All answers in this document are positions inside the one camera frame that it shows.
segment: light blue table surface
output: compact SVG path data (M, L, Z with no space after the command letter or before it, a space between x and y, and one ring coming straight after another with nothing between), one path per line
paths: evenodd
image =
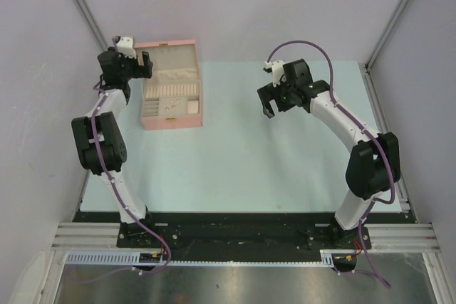
M376 127L355 61L335 61L335 90L357 116ZM323 61L309 62L314 80L328 80ZM349 153L322 122L302 109L261 111L257 89L271 82L262 62L201 63L204 125L146 131L140 123L141 83L118 118L128 149L124 170L151 211L335 211L348 187ZM389 192L383 198L389 198ZM93 175L82 211L116 211ZM374 211L400 211L376 204Z

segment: pink box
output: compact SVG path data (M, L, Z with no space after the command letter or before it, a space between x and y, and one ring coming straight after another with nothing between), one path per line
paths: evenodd
M135 50L138 56L147 51L154 63L152 78L144 81L142 90L144 128L201 127L202 83L195 40L136 43Z

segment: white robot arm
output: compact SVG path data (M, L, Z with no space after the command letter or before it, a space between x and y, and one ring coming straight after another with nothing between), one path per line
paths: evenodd
M324 122L351 153L346 172L350 191L335 214L338 228L342 231L354 229L371 201L389 189L388 175L378 150L364 132L369 131L385 150L393 171L394 182L400 178L399 149L396 136L384 135L362 122L361 129L331 99L329 85L325 81L313 81L309 66L304 60L290 63L273 61L265 63L264 71L272 74L272 83L258 89L263 104L263 113L274 116L270 101L274 100L279 112L292 107L302 107Z
M98 101L86 116L73 119L71 127L81 165L101 178L118 205L121 222L131 225L135 223L132 215L139 221L144 220L147 208L129 187L123 173L122 164L127 160L127 150L116 119L130 99L128 81L131 78L151 78L152 62L147 53L142 53L144 64L138 63L133 37L116 37L113 42L114 47L98 56L103 70L99 88L96 88L99 91ZM94 115L104 167L93 139Z

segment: white wall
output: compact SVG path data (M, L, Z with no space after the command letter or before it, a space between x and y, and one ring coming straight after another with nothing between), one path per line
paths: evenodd
M456 280L456 0L413 0L373 68L422 222Z
M204 61L263 61L283 41L308 39L334 59L365 62L399 0L86 1L106 38L196 38ZM323 59L287 49L289 58Z
M0 303L49 249L83 170L71 119L91 108L98 50L72 0L0 0Z

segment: purple cable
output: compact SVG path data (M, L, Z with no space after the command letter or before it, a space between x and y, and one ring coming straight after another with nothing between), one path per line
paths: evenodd
M152 269L150 271L140 270L140 274L142 274L142 273L147 273L147 274L159 273L159 272L164 271L166 269L166 267L168 266L168 264L171 262L171 249L168 246L168 244L166 243L166 241L161 236L159 236L157 233L155 233L154 231L149 229L146 225L144 225L140 220L138 220L138 218L125 205L125 202L122 200L122 197L120 196L119 191L118 191L115 183L113 182L113 180L115 180L115 179L114 179L113 176L111 176L110 172L108 171L108 168L106 167L105 160L103 158L103 153L101 152L100 140L98 139L98 133L97 133L97 128L96 128L96 124L95 124L95 118L96 118L97 113L101 110L101 107L103 106L103 103L105 103L105 101L108 98L109 94L107 94L103 89L99 88L100 84L101 84L101 81L99 83L97 83L95 85L95 87L93 87L93 89L97 90L98 92L103 94L103 98L101 99L100 103L98 103L98 106L95 108L95 110L93 111L92 116L90 117L90 123L92 125L93 140L94 140L94 143L95 143L95 149L97 151L98 159L100 160L101 169L108 176L108 179L110 180L111 186L112 186L113 191L114 191L114 195L117 198L117 200L119 201L119 203L122 206L122 208L128 214L128 216L130 216L132 218L132 220L139 227L141 227L146 232L148 232L150 235L152 235L154 238L156 238L165 247L165 250L167 252L167 260L166 260L164 265L162 265L160 267L156 267L156 268L154 268L154 269ZM126 271L126 270L131 270L131 269L132 269L131 267L117 268L117 269L115 269L115 270L113 270L111 272L106 273L103 276L100 276L100 277L97 277L97 278L94 278L94 279L90 279L90 280L87 280L87 281L78 281L78 283L82 283L82 284L93 283L93 282L99 281L100 279L104 279L104 278L106 278L108 276L111 276L114 273L121 272L121 271Z
M377 147L378 149L378 152L380 153L380 156L382 157L382 160L383 160L383 163L385 164L385 168L386 168L386 172L388 174L388 181L390 182L390 188L391 188L391 198L386 201L384 199L379 199L379 198L374 198L372 200L372 202L369 204L369 207L367 208L366 212L362 215L361 217L361 220L359 221L358 223L358 235L359 235L359 240L361 241L361 246L363 247L363 250L364 250L364 254L366 255L366 258L368 259L368 262L373 270L373 273L370 272L370 271L364 271L364 270L359 270L359 271L356 271L356 273L363 273L363 274L371 274L371 275L374 275L376 276L380 282L386 287L386 288L391 288L391 284L389 284L389 282L387 282L386 279L384 279L384 277L382 277L377 268L375 267L375 264L373 263L372 259L371 259L371 256L369 256L369 253L368 253L368 250L366 248L366 245L364 244L364 240L363 240L363 232L362 232L362 228L363 228L363 222L364 220L366 219L366 217L369 215L369 213L371 212L374 204L376 202L382 202L384 204L392 204L394 201L395 201L395 195L396 195L396 191L395 191L395 187L394 187L394 178L393 178L393 171L391 170L391 166L390 166L390 163L388 161L388 158L386 157L386 153L385 151L383 150L383 148L381 147L380 143L377 141L377 139L373 136L372 133L370 133L366 128L364 128L364 125L359 122L358 119L356 119L347 109L344 108L344 106L342 106L340 103L338 103L338 101L336 100L336 97L334 96L334 70L333 70L333 64L331 62L331 59L329 58L328 54L325 52L325 50L323 50L320 46L316 45L315 43L312 43L310 41L302 41L302 40L297 40L297 41L288 41L288 42L285 42L285 43L282 43L281 45L277 46L272 52L271 54L269 55L268 59L267 59L267 62L269 62L271 59L272 59L272 56L274 56L274 54L282 47L284 46L289 46L291 44L307 44L309 46L313 46L314 48L316 48L317 50L319 50L323 56L325 56L325 59L326 61L328 62L328 66L329 66L329 97L331 98L331 101L333 102L333 104L343 113L345 114L356 126L358 126L358 128L361 130L362 133L364 133L373 143L374 145ZM338 272L338 274L352 274L352 272L346 272L346 273L342 273L342 272L339 272L337 270L336 267L334 267L334 269Z

